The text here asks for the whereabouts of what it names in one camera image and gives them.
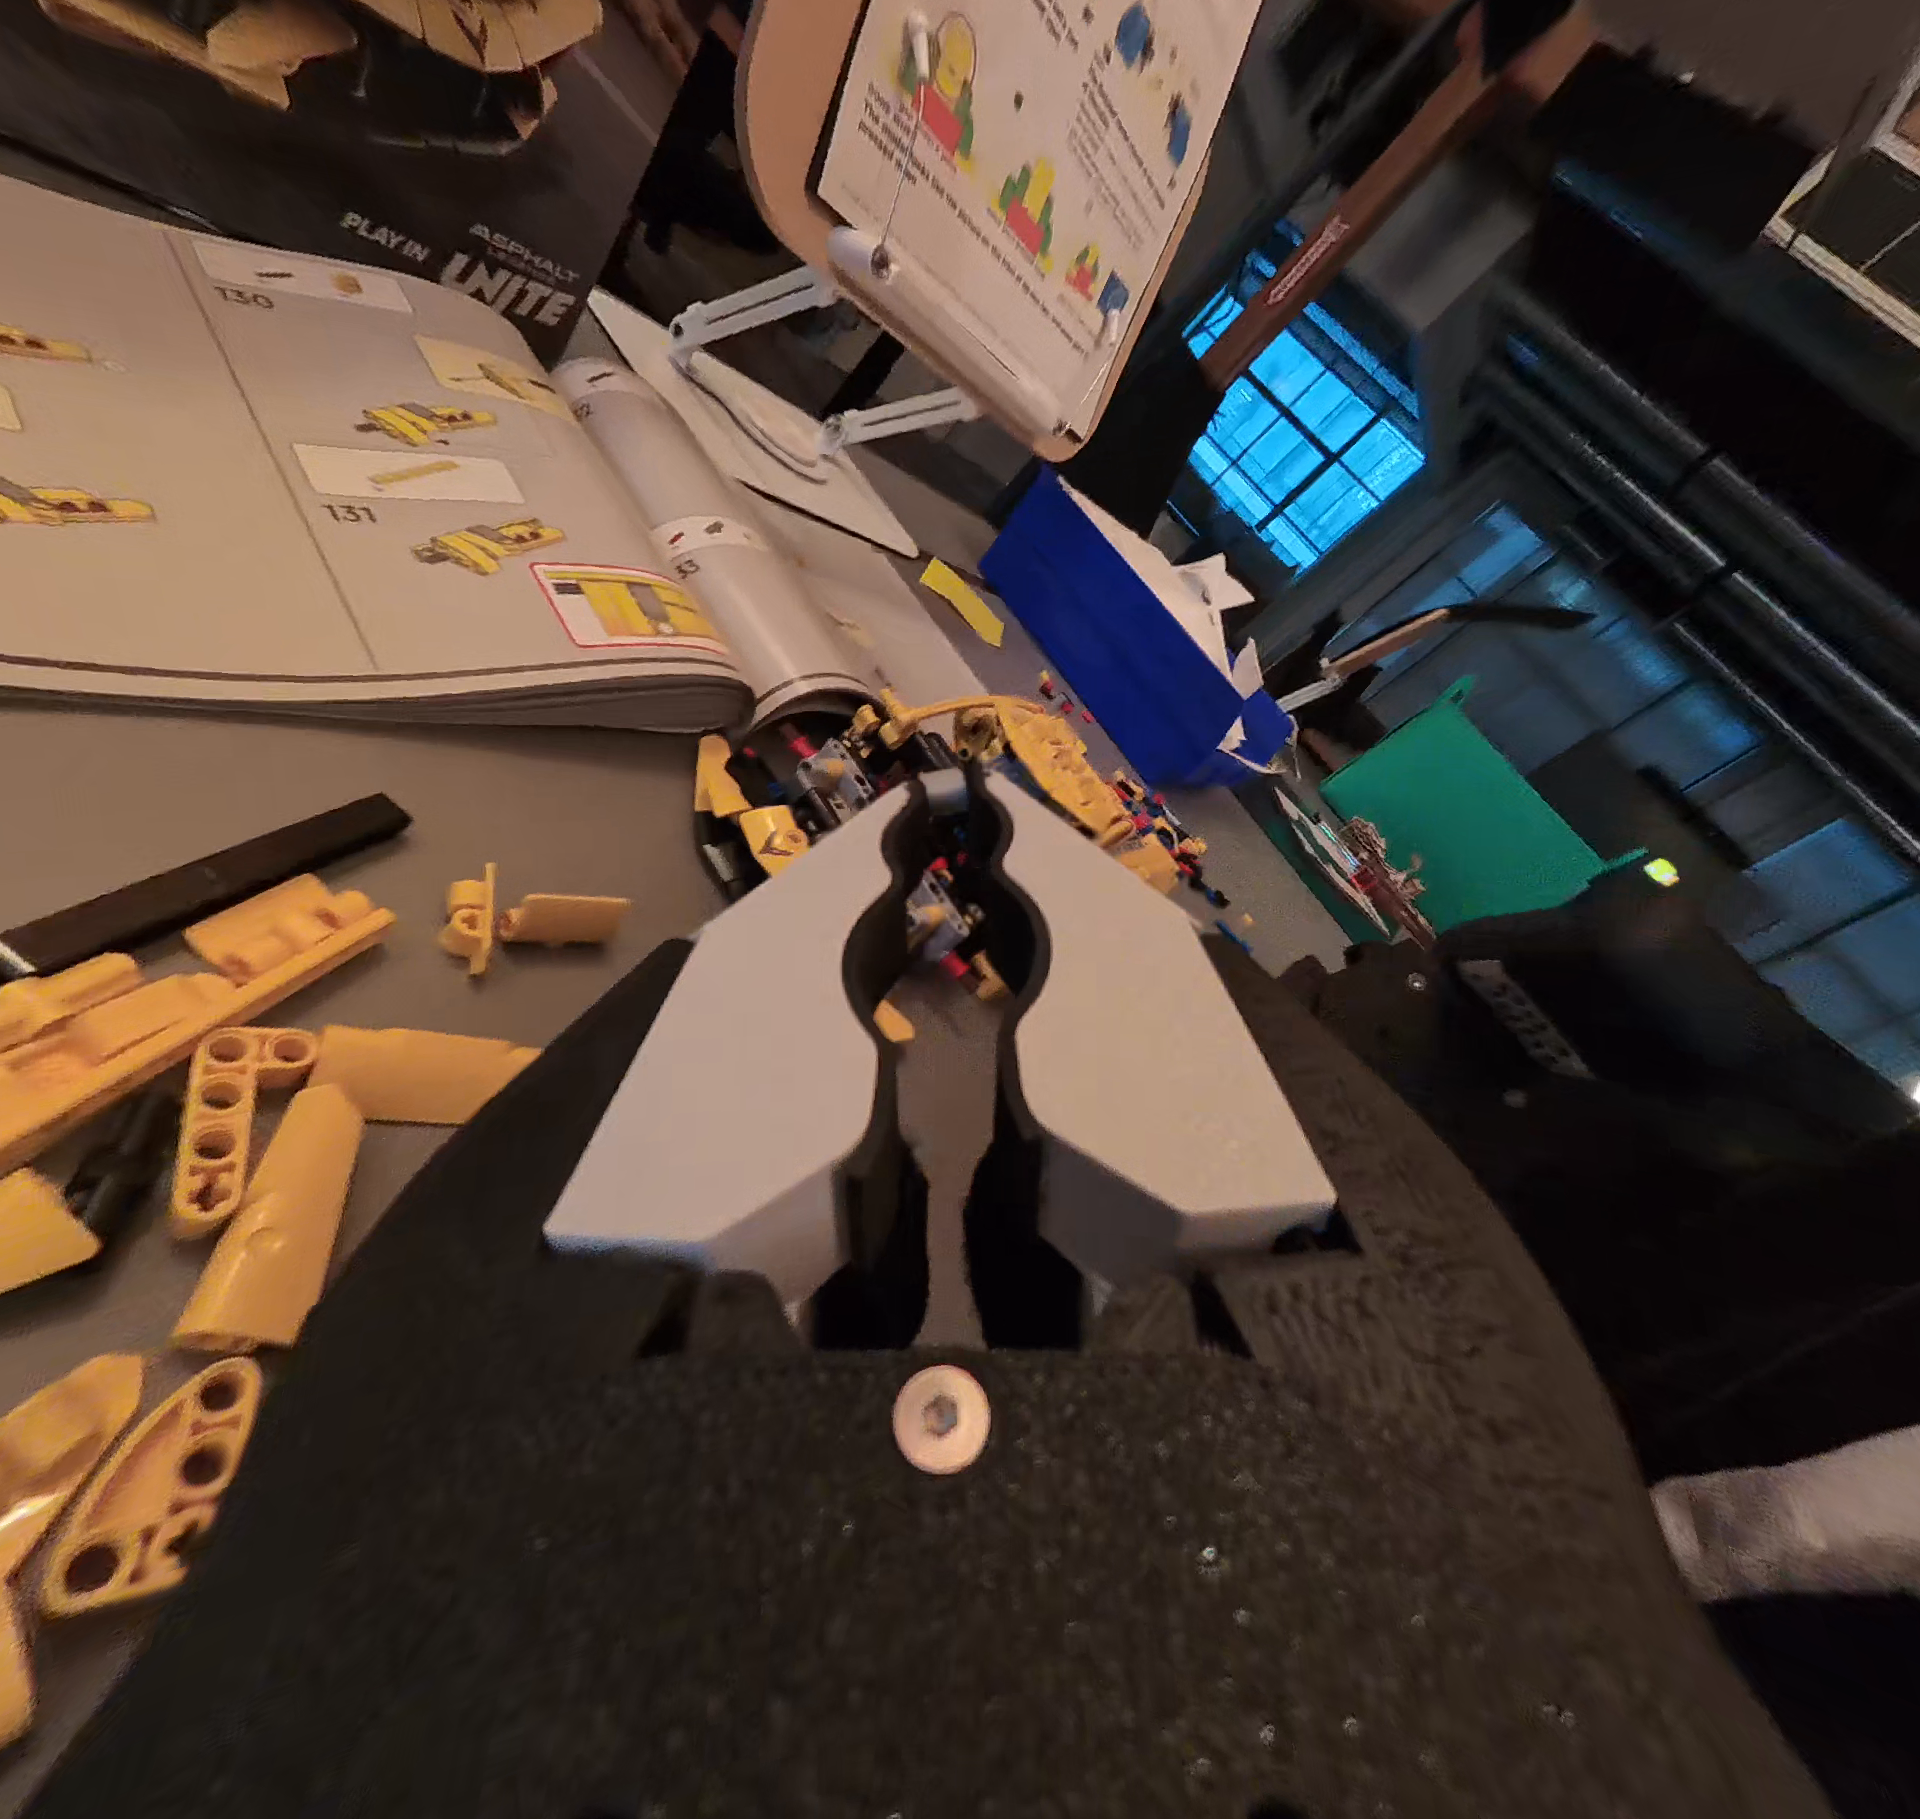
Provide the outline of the yellow paper strip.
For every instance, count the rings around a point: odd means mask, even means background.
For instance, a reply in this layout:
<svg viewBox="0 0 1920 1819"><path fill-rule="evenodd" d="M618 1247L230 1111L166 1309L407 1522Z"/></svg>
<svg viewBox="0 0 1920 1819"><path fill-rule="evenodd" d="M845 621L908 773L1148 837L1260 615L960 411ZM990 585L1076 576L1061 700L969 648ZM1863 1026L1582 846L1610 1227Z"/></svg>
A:
<svg viewBox="0 0 1920 1819"><path fill-rule="evenodd" d="M955 616L990 648L1005 647L1005 616L955 563L930 556L918 585L955 610Z"/></svg>

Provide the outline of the glass partition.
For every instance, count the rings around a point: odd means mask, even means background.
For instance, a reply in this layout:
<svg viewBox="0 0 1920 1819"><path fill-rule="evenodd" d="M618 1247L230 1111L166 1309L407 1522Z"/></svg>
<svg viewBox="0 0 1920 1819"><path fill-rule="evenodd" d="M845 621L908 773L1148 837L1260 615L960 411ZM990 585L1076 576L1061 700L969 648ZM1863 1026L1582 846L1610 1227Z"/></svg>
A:
<svg viewBox="0 0 1920 1819"><path fill-rule="evenodd" d="M1918 863L1619 576L1493 503L1376 615L1455 598L1582 610L1569 633L1465 623L1400 658L1372 714L1455 681L1475 732L1608 863L1642 849L1794 1007L1918 1100Z"/></svg>

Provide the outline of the instruction booklet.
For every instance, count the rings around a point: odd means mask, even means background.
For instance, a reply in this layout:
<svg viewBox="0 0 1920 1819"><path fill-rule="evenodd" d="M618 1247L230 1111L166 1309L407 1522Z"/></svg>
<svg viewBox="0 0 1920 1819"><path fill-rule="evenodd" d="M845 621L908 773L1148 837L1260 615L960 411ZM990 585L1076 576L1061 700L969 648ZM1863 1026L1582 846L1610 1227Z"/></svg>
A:
<svg viewBox="0 0 1920 1819"><path fill-rule="evenodd" d="M3 181L3 700L732 732L878 700L666 395Z"/></svg>

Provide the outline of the blue plastic bin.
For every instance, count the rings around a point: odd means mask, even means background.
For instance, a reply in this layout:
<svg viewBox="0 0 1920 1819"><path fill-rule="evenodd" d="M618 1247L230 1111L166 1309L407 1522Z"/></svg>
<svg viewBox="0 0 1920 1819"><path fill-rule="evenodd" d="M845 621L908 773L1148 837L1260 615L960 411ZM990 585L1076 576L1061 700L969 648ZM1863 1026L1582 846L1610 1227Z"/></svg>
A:
<svg viewBox="0 0 1920 1819"><path fill-rule="evenodd" d="M1297 725L1260 671L1228 671L1218 621L1173 593L1173 563L1039 470L980 570L1051 667L1152 786L1236 786L1273 771Z"/></svg>

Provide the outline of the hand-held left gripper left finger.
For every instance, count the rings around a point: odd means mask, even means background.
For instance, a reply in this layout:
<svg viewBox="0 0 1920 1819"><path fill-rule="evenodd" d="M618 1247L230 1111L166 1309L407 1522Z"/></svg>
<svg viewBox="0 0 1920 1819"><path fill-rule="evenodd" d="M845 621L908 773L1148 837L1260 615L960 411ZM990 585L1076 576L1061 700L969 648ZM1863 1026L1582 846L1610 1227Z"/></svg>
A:
<svg viewBox="0 0 1920 1819"><path fill-rule="evenodd" d="M555 1251L760 1277L826 1343L918 1337L926 1182L878 1010L932 856L908 779L708 924L546 1212Z"/></svg>

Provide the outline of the yellow brick car model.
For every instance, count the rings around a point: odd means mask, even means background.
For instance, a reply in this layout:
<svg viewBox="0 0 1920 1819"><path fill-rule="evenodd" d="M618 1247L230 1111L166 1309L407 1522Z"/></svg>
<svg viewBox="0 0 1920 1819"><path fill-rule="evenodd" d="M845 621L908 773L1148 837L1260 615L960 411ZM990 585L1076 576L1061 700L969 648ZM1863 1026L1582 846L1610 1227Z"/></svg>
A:
<svg viewBox="0 0 1920 1819"><path fill-rule="evenodd" d="M719 841L698 841L698 850L732 850L736 876L744 886L742 899L813 856L887 790L944 765L1005 776L1116 863L1116 849L1134 837L1116 786L1094 773L1084 739L1067 719L1046 718L1029 700L969 697L936 707L900 707L895 692L879 692L878 701L857 708L850 719L829 719L829 732L821 719L805 719L801 728L781 725L776 734L787 744L786 765L764 765L760 773L760 784L774 784L776 799L738 786L738 756L716 734L704 739L696 763L696 831L719 831ZM932 820L932 860L905 909L905 974L944 967L980 1000L1008 996L1005 980L986 957L986 914L967 876L962 827L944 831ZM891 1000L879 1005L878 1023L900 1044L905 1036L884 1023L887 1010Z"/></svg>

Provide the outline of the pile of small colourful pins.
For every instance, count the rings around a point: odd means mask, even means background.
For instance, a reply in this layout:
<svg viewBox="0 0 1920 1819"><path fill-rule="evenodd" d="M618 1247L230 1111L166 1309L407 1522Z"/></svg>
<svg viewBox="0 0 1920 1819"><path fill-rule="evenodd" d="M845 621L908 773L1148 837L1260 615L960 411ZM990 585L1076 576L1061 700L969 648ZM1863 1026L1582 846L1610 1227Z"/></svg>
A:
<svg viewBox="0 0 1920 1819"><path fill-rule="evenodd" d="M1162 790L1151 790L1137 776L1116 773L1111 786L1134 827L1134 837L1116 849L1117 863L1162 895L1189 895L1194 909L1202 905L1214 914L1214 931L1252 957L1255 918L1212 883L1208 841Z"/></svg>

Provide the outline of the black toy set box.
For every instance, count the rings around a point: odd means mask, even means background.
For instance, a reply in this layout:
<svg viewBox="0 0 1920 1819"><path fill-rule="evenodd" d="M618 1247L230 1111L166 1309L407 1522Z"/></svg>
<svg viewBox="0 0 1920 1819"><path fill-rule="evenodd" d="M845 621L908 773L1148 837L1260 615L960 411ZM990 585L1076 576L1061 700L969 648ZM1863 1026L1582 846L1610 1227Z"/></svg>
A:
<svg viewBox="0 0 1920 1819"><path fill-rule="evenodd" d="M618 0L3 0L3 149L439 281L555 366L666 116Z"/></svg>

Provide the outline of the person's fleece-lined dark jacket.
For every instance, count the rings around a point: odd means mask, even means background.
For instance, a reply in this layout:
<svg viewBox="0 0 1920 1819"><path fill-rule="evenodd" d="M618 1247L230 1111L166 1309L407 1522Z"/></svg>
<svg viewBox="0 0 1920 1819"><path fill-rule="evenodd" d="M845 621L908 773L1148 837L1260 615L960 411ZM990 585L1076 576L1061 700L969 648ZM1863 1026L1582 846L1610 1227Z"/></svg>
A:
<svg viewBox="0 0 1920 1819"><path fill-rule="evenodd" d="M1918 1428L1918 1119L1788 1156L1574 1083L1396 1100L1539 1267L1647 1485ZM1705 1618L1837 1816L1918 1816L1918 1648L1804 1607Z"/></svg>

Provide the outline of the green baseplate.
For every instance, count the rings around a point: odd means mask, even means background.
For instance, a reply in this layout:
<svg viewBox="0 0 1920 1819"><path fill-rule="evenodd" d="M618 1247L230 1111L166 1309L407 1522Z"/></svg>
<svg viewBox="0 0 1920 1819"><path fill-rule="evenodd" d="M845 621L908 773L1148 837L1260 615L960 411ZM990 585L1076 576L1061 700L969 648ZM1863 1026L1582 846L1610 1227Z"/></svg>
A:
<svg viewBox="0 0 1920 1819"><path fill-rule="evenodd" d="M1343 822L1329 822L1320 816L1312 816L1305 805L1299 805L1280 784L1270 786L1280 816L1284 816L1284 827L1297 841L1297 849L1304 850L1304 860L1309 860L1323 880L1332 883L1332 889L1351 909L1361 913L1369 931L1376 931L1383 941L1404 941L1402 934L1388 931L1376 913L1368 905L1368 899L1355 889L1351 883L1351 860L1346 850L1346 846L1339 841L1339 827Z"/></svg>

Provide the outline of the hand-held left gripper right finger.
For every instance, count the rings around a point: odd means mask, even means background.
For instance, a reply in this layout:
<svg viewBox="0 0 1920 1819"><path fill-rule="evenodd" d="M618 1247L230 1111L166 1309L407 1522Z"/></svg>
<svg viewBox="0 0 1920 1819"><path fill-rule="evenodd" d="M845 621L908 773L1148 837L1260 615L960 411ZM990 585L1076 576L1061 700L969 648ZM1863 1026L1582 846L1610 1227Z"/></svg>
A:
<svg viewBox="0 0 1920 1819"><path fill-rule="evenodd" d="M1335 1227L1335 1184L1194 918L971 771L967 876L1008 986L962 1264L990 1350L1072 1350L1094 1299Z"/></svg>

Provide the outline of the grey desk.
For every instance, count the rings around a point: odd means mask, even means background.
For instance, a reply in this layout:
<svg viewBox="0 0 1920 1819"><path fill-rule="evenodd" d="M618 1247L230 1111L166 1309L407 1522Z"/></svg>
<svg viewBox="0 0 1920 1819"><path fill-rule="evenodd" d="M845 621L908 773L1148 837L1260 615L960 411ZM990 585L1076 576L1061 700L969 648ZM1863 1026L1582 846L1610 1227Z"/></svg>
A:
<svg viewBox="0 0 1920 1819"><path fill-rule="evenodd" d="M930 556L975 570L993 525L980 515L986 486L947 498L960 461L905 470L863 457L867 474ZM950 606L918 585L918 569L859 538L770 506L781 543L808 556L808 538L833 570L887 569L926 606L930 623L990 688L1033 692L1051 658L1005 623L993 654ZM3 931L166 874L185 860L297 822L357 796L391 796L411 812L411 834L361 856L341 876L399 913L394 935L285 1010L295 1026L439 1030L546 1045L594 1007L657 942L716 913L716 889L693 850L693 741L627 732L444 732L337 728L309 719L146 718L3 708L3 801L31 809L25 831L3 831ZM1346 934L1268 841L1231 790L1169 796L1186 827L1212 846L1208 880L1226 889L1226 914L1265 972L1299 957L1343 965ZM476 981L438 946L444 886L502 864L507 901L524 889L627 895L631 913L611 946L507 946ZM900 1119L923 1145L930 1182L932 1295L923 1337L980 1337L960 1258L960 1201L971 1160L986 1148L986 1007L912 981L900 1010L918 1030L900 1078ZM197 1371L166 1348L202 1254L162 1227L154 1195L122 1241L90 1275L62 1275L3 1299L3 1410L91 1356L140 1350L146 1399L166 1399ZM161 1602L31 1626L39 1713L3 1752L3 1816L21 1811L62 1750L109 1696L146 1642Z"/></svg>

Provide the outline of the green box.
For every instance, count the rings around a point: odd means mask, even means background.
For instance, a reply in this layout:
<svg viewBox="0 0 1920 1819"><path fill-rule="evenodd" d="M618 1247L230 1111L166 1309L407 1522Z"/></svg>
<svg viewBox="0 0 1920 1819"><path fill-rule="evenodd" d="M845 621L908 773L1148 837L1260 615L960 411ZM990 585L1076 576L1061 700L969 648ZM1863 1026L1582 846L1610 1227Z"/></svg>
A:
<svg viewBox="0 0 1920 1819"><path fill-rule="evenodd" d="M1383 863L1419 883L1426 927L1555 913L1615 874L1659 895L1681 883L1647 849L1600 860L1472 725L1472 688L1460 676L1320 784L1332 816L1372 827Z"/></svg>

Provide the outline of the white board stand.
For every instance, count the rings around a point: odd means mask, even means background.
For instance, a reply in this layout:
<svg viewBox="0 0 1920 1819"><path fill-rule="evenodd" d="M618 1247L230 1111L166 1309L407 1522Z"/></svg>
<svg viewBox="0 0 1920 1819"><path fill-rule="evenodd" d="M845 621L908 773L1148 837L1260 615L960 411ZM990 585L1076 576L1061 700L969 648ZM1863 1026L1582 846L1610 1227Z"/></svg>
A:
<svg viewBox="0 0 1920 1819"><path fill-rule="evenodd" d="M716 471L756 490L756 498L912 561L918 556L915 538L851 451L932 424L969 418L971 402L962 390L936 390L821 424L715 356L719 342L837 303L837 283L801 268L736 294L693 303L671 323L643 316L611 291L594 291L591 314L624 366L678 411Z"/></svg>

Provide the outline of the person's white shirt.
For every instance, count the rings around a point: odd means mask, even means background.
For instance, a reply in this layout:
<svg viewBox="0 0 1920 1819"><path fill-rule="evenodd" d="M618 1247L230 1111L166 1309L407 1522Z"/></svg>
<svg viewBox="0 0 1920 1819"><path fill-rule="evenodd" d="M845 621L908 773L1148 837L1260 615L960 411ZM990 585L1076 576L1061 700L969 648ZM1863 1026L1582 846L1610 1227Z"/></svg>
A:
<svg viewBox="0 0 1920 1819"><path fill-rule="evenodd" d="M1804 1607L1918 1648L1918 1428L1785 1465L1671 1475L1647 1492L1695 1607Z"/></svg>

